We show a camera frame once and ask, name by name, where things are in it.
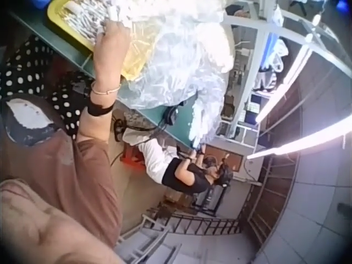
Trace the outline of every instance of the hand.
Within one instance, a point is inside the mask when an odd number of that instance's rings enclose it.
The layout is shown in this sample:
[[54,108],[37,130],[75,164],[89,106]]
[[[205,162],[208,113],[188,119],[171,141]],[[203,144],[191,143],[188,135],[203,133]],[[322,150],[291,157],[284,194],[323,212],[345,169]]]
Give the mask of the hand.
[[194,159],[196,158],[196,156],[197,156],[197,151],[192,150],[192,152],[191,152],[191,154],[189,155],[189,157],[190,157],[192,160],[194,160]]
[[93,62],[101,92],[120,85],[120,72],[130,46],[130,29],[121,22],[107,20],[105,34],[97,35]]
[[205,154],[205,149],[206,149],[206,145],[205,145],[205,144],[200,147],[200,150],[201,150],[202,153],[204,153],[204,154]]
[[243,10],[238,10],[234,14],[235,17],[240,17],[240,18],[251,18],[251,15],[249,12],[245,12]]

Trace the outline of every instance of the bracelet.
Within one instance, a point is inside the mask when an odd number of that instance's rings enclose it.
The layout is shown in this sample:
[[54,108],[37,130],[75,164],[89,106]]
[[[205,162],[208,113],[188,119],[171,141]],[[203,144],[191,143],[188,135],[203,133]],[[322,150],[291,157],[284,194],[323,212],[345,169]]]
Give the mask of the bracelet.
[[91,84],[91,88],[92,88],[92,92],[96,95],[109,95],[109,94],[113,94],[114,92],[117,92],[120,87],[121,87],[121,84],[119,85],[119,87],[117,87],[116,89],[113,89],[113,90],[108,90],[106,92],[98,92],[96,90],[94,90],[94,84],[95,84],[95,81],[92,82]]

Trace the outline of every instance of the blue object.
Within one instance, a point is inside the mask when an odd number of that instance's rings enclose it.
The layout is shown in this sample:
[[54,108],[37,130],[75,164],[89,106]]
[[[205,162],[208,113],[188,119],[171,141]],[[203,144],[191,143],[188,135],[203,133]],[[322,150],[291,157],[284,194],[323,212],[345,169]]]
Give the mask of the blue object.
[[247,124],[251,124],[251,125],[256,125],[256,118],[257,118],[258,114],[252,111],[246,111],[246,115],[244,118],[244,122]]
[[262,58],[262,62],[260,63],[261,69],[266,68],[267,60],[268,60],[269,56],[271,55],[271,53],[273,52],[274,46],[275,46],[276,42],[278,41],[278,39],[279,39],[278,35],[273,34],[273,33],[269,34],[268,41],[266,42],[266,46],[264,49],[264,55]]
[[349,13],[349,6],[346,0],[340,0],[336,8],[342,13]]
[[46,7],[51,0],[30,0],[30,2],[38,9]]
[[258,95],[251,95],[251,102],[260,104],[262,102],[262,97]]

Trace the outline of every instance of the fluorescent light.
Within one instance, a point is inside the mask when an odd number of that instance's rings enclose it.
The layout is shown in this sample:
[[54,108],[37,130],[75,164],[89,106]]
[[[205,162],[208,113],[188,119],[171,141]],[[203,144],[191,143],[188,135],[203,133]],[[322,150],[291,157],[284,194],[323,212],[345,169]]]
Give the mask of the fluorescent light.
[[259,157],[263,157],[263,156],[274,154],[275,150],[276,150],[276,148],[271,148],[269,150],[263,150],[263,151],[251,154],[251,155],[247,156],[247,160],[251,160],[253,158],[259,158]]
[[317,26],[320,23],[320,20],[321,20],[321,14],[315,15],[312,20],[312,25]]
[[307,45],[303,45],[297,54],[295,61],[293,62],[290,70],[285,76],[283,83],[279,85],[275,93],[270,97],[269,101],[263,107],[262,111],[257,115],[255,121],[257,123],[262,122],[262,120],[270,113],[270,111],[277,105],[280,99],[286,94],[290,89],[293,82],[297,79],[298,75],[303,70],[308,59],[312,55],[312,51]]
[[312,33],[307,34],[307,36],[305,37],[305,41],[310,43],[312,42],[312,40],[313,40],[313,34]]
[[249,155],[247,156],[247,159],[250,160],[253,158],[267,156],[270,154],[282,155],[282,154],[288,154],[299,150],[308,149],[310,147],[314,147],[314,146],[323,144],[325,142],[331,141],[333,139],[336,139],[339,136],[346,135],[351,131],[352,131],[352,115],[341,120],[340,122],[337,122],[327,128],[324,128],[302,139],[285,144],[281,147],[275,147],[269,150],[264,150],[264,151]]

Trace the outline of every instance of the staircase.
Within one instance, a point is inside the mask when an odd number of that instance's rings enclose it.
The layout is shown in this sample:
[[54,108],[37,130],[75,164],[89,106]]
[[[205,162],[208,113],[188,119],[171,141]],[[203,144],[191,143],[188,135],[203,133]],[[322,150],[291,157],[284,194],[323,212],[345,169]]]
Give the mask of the staircase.
[[154,221],[145,225],[145,228],[161,230],[167,226],[170,233],[185,235],[229,235],[240,233],[239,221],[237,219],[199,217],[190,214],[172,213],[166,218],[159,218],[158,209],[150,209]]
[[119,238],[114,251],[127,264],[223,264],[228,262],[209,260],[209,254],[214,256],[211,251],[219,243],[217,238],[229,238],[225,242],[228,244],[238,232],[238,221],[234,219],[176,213],[168,219],[154,220],[143,214],[142,222]]

